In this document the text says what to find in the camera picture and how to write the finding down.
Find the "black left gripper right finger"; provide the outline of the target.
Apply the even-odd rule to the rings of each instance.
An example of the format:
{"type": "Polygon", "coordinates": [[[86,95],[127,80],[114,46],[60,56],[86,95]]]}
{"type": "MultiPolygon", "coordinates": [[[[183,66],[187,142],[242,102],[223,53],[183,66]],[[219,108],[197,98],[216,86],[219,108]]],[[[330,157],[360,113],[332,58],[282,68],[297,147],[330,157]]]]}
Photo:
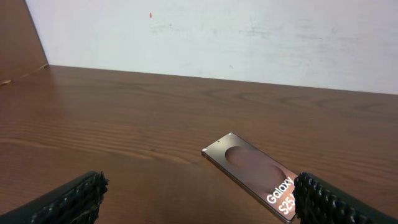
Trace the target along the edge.
{"type": "Polygon", "coordinates": [[[294,186],[295,212],[301,224],[397,224],[397,219],[311,173],[299,173],[294,186]]]}

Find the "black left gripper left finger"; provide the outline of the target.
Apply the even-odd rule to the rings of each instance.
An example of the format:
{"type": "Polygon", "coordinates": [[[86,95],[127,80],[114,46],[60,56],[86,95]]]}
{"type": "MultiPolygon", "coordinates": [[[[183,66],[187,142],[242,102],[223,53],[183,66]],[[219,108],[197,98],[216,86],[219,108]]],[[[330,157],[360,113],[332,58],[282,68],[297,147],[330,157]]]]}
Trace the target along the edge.
{"type": "Polygon", "coordinates": [[[108,191],[102,172],[89,171],[1,215],[3,224],[94,224],[108,191]]]}

